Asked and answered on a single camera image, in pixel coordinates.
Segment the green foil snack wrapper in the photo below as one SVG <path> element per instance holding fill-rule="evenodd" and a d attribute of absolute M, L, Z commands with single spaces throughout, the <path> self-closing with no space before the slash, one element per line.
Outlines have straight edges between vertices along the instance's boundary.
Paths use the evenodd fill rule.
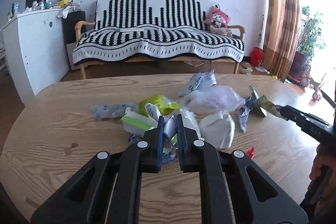
<path fill-rule="evenodd" d="M 265 95 L 259 97 L 253 86 L 249 86 L 249 90 L 252 96 L 253 106 L 259 111 L 263 118 L 266 117 L 266 113 L 270 113 L 273 116 L 282 118 L 280 113 L 281 106 L 275 105 L 273 102 L 268 100 Z"/>

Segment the blue white wrapper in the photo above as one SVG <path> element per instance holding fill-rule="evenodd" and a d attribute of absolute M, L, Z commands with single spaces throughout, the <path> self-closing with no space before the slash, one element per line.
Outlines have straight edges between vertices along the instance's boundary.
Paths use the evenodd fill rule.
<path fill-rule="evenodd" d="M 172 114 L 164 116 L 164 120 L 162 163 L 169 164 L 175 161 L 177 157 L 177 129 Z M 136 143 L 142 139 L 129 134 L 128 142 Z"/>

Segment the pink tricycle toy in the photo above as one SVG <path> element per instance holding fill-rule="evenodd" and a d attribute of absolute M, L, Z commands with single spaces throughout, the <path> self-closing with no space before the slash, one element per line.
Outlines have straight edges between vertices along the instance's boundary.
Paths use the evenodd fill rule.
<path fill-rule="evenodd" d="M 303 88 L 307 88 L 307 87 L 311 86 L 311 88 L 314 90 L 314 93 L 312 95 L 312 100 L 314 102 L 319 101 L 322 97 L 321 88 L 325 83 L 325 76 L 326 76 L 326 73 L 322 77 L 320 82 L 317 82 L 311 77 L 309 71 L 303 71 L 302 72 L 299 83 Z"/>

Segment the small blue crumpled wrapper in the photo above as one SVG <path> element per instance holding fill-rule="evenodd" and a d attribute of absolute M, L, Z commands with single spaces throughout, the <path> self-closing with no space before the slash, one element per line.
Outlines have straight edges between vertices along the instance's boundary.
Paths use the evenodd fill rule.
<path fill-rule="evenodd" d="M 239 107 L 238 122 L 239 122 L 239 127 L 242 132 L 246 132 L 249 113 L 253 109 L 253 107 L 254 107 L 254 104 L 253 104 L 253 99 L 251 97 L 248 97 L 245 100 L 245 104 Z"/>

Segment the red plastic scrap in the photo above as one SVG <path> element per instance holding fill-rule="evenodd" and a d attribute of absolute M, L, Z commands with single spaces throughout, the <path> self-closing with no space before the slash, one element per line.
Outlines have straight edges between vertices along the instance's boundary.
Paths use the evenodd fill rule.
<path fill-rule="evenodd" d="M 254 155 L 255 155 L 255 148 L 251 147 L 247 152 L 246 155 L 250 158 L 253 159 Z"/>

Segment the potted green plant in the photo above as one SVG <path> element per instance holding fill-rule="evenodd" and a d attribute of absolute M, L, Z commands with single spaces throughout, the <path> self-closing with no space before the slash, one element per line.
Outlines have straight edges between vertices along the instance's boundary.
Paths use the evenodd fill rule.
<path fill-rule="evenodd" d="M 288 74 L 288 80 L 296 84 L 301 81 L 304 72 L 310 72 L 315 50 L 325 48 L 325 43 L 321 38 L 322 14 L 316 12 L 311 15 L 310 7 L 303 6 L 301 15 L 303 17 L 302 30 Z"/>

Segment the red bag on floor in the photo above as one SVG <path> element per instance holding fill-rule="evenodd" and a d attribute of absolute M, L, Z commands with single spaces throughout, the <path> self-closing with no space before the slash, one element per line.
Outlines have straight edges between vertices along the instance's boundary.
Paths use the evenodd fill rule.
<path fill-rule="evenodd" d="M 265 53 L 261 48 L 254 47 L 250 53 L 251 64 L 258 67 L 264 61 Z"/>

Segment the white paper bag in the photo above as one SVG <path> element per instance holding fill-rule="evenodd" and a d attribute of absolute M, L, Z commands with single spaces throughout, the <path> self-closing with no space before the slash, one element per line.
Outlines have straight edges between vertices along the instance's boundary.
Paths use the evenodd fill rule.
<path fill-rule="evenodd" d="M 204 117 L 200 123 L 202 137 L 216 149 L 227 149 L 232 146 L 235 123 L 227 110 Z"/>

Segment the clear plastic bag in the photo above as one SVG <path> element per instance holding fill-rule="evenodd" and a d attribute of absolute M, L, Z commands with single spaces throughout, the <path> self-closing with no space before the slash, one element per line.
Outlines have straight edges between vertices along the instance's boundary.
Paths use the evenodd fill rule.
<path fill-rule="evenodd" d="M 195 114 L 214 114 L 224 110 L 235 111 L 245 104 L 245 99 L 230 86 L 212 86 L 192 91 L 178 103 Z"/>

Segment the green white torn box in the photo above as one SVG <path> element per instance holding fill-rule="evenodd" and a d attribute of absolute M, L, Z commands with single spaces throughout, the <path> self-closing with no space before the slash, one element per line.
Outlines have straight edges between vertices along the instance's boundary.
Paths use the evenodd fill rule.
<path fill-rule="evenodd" d="M 147 112 L 142 115 L 139 104 L 135 103 L 127 106 L 124 115 L 120 118 L 120 123 L 123 124 L 123 129 L 130 135 L 143 138 L 147 131 L 157 128 L 158 119 L 151 118 Z"/>

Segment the blue white foil bag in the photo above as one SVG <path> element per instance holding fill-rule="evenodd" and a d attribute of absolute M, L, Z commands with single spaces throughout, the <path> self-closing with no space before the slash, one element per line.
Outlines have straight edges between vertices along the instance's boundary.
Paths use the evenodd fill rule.
<path fill-rule="evenodd" d="M 214 70 L 194 74 L 189 81 L 178 91 L 179 97 L 184 97 L 195 90 L 205 90 L 217 84 Z"/>

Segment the white crumpled tissue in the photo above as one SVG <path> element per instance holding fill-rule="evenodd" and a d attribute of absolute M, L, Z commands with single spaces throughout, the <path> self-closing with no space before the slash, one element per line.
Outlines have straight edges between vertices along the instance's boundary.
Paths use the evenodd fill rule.
<path fill-rule="evenodd" d="M 198 122 L 195 118 L 195 114 L 186 108 L 179 109 L 179 114 L 182 116 L 183 124 L 185 127 L 194 130 L 197 133 L 198 139 L 202 139 L 201 130 L 199 128 Z"/>

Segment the yellow green carton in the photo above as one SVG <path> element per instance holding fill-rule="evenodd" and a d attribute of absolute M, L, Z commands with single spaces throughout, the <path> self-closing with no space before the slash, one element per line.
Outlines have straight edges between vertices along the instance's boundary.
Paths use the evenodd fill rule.
<path fill-rule="evenodd" d="M 147 103 L 151 103 L 152 105 L 157 106 L 158 110 L 162 115 L 168 115 L 174 110 L 178 110 L 181 108 L 181 106 L 177 102 L 170 100 L 162 94 L 155 94 L 153 96 L 150 96 L 149 98 L 146 98 L 138 104 L 139 114 L 147 117 L 149 116 L 145 110 L 145 105 Z"/>

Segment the pink plush toy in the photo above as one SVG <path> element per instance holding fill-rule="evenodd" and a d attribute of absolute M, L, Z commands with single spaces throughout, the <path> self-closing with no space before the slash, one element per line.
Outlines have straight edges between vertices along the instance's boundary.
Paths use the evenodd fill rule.
<path fill-rule="evenodd" d="M 228 28 L 230 17 L 222 12 L 219 8 L 212 6 L 206 14 L 204 24 L 209 28 L 212 34 L 223 36 L 232 36 L 231 30 Z"/>

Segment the brown orange curtain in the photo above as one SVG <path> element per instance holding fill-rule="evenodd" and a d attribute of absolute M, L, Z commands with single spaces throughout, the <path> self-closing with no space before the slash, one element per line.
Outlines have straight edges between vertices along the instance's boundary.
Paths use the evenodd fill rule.
<path fill-rule="evenodd" d="M 269 0 L 264 68 L 285 81 L 294 59 L 301 28 L 300 0 Z"/>

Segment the white cabinet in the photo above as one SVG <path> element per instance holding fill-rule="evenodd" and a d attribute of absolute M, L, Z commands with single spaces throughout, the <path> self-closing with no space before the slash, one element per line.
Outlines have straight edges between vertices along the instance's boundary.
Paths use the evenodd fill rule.
<path fill-rule="evenodd" d="M 6 58 L 23 102 L 69 71 L 60 9 L 22 13 L 1 29 Z"/>

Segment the black white striped blanket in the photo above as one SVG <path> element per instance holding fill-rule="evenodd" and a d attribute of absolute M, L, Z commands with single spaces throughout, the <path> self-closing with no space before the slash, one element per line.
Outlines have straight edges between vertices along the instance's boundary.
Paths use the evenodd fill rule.
<path fill-rule="evenodd" d="M 73 50 L 73 61 L 113 62 L 143 54 L 155 59 L 194 55 L 206 60 L 244 57 L 237 36 L 213 34 L 208 0 L 97 0 L 94 30 Z"/>

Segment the black speaker box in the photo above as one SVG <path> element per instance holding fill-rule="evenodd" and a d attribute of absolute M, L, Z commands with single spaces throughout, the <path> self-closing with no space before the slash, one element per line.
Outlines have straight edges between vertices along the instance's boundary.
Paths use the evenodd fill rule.
<path fill-rule="evenodd" d="M 62 31 L 65 45 L 76 42 L 75 26 L 79 21 L 85 21 L 85 11 L 74 11 L 69 13 L 66 19 L 62 19 Z"/>

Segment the clutter on cabinet top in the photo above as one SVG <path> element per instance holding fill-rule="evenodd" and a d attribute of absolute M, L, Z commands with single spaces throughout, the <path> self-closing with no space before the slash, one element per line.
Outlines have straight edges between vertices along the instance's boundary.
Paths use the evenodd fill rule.
<path fill-rule="evenodd" d="M 80 4 L 75 2 L 74 0 L 57 0 L 55 4 L 53 4 L 49 0 L 45 1 L 33 1 L 31 6 L 27 6 L 23 13 L 40 11 L 40 10 L 50 10 L 50 9 L 61 9 L 58 14 L 58 18 L 67 19 L 70 13 L 75 11 L 80 11 Z"/>

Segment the wooden frame sofa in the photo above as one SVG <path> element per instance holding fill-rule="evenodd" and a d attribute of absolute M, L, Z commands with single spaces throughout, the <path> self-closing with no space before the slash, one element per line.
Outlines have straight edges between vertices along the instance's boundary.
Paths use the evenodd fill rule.
<path fill-rule="evenodd" d="M 115 61 L 142 62 L 150 60 L 171 61 L 222 61 L 233 62 L 236 73 L 244 56 L 245 28 L 236 25 L 229 29 L 239 30 L 231 37 L 212 34 L 193 27 L 118 29 L 103 28 L 81 33 L 82 26 L 93 26 L 92 22 L 79 21 L 75 26 L 77 45 L 73 51 L 73 62 L 79 66 L 83 79 L 85 68 Z"/>

